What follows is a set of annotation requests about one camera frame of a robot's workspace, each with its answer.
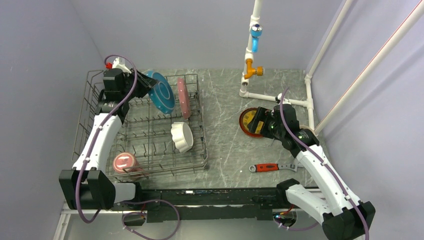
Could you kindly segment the yellow and red plate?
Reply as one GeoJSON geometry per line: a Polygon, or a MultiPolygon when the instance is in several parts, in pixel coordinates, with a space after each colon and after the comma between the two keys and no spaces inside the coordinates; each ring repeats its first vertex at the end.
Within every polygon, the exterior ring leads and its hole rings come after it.
{"type": "Polygon", "coordinates": [[[251,132],[249,130],[249,123],[253,120],[256,111],[258,110],[257,107],[252,107],[252,108],[248,108],[246,110],[244,110],[241,115],[239,116],[239,126],[241,128],[241,130],[248,135],[249,137],[252,138],[262,138],[263,136],[260,134],[260,131],[263,127],[264,122],[263,121],[259,121],[257,128],[254,132],[251,132]]]}

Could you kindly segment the blue polka dot plate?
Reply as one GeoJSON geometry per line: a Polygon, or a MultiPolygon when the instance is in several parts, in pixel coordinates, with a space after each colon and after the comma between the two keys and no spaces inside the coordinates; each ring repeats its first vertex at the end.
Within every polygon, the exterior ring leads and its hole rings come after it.
{"type": "Polygon", "coordinates": [[[171,114],[176,106],[176,98],[168,80],[153,70],[146,71],[145,75],[158,81],[148,92],[150,100],[163,114],[171,114]]]}

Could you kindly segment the pink polka dot plate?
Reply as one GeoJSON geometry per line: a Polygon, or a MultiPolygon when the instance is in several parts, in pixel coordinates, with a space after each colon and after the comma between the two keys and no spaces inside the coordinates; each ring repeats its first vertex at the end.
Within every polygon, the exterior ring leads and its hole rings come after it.
{"type": "Polygon", "coordinates": [[[188,119],[191,116],[190,98],[186,81],[181,77],[177,79],[177,91],[182,117],[188,119]]]}

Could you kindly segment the white scalloped bowl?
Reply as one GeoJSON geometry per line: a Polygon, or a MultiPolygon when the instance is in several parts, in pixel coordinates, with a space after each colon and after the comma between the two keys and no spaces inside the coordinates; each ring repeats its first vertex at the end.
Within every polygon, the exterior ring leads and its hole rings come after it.
{"type": "Polygon", "coordinates": [[[185,153],[194,145],[194,136],[186,122],[174,122],[171,124],[172,141],[180,153],[185,153]]]}

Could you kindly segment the pink ghost pattern mug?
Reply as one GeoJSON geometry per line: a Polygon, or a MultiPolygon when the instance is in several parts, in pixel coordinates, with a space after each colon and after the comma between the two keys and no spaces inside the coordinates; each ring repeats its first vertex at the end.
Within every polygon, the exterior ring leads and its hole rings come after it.
{"type": "Polygon", "coordinates": [[[145,176],[144,169],[130,152],[118,154],[112,161],[112,168],[117,174],[138,173],[139,176],[145,176]]]}

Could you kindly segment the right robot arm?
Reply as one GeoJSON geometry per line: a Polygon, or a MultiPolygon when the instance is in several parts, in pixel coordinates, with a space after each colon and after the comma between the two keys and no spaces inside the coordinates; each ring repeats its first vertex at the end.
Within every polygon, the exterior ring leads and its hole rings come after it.
{"type": "Polygon", "coordinates": [[[291,178],[276,186],[275,200],[282,207],[299,207],[315,219],[329,240],[370,238],[370,227],[376,209],[370,201],[362,201],[341,179],[324,153],[312,130],[301,127],[295,108],[289,103],[273,109],[249,108],[239,117],[240,128],[251,137],[280,141],[294,157],[294,163],[260,163],[251,172],[305,168],[323,194],[320,198],[291,178]]]}

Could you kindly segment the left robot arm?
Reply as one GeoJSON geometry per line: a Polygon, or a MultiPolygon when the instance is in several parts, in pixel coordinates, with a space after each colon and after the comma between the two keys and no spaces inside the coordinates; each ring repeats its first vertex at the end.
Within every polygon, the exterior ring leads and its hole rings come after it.
{"type": "Polygon", "coordinates": [[[102,72],[103,83],[90,83],[95,97],[93,123],[85,146],[71,169],[62,170],[59,183],[72,210],[109,210],[124,202],[139,209],[144,196],[135,182],[113,183],[106,175],[107,163],[133,98],[143,98],[157,84],[150,73],[111,68],[102,72]]]}

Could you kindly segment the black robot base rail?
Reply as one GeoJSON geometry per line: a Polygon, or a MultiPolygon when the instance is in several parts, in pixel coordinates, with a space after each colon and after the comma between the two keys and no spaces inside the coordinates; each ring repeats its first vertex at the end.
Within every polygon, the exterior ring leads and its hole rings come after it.
{"type": "Polygon", "coordinates": [[[131,202],[116,203],[114,211],[140,211],[148,223],[176,220],[272,220],[279,212],[298,207],[277,198],[275,187],[143,189],[131,202]]]}

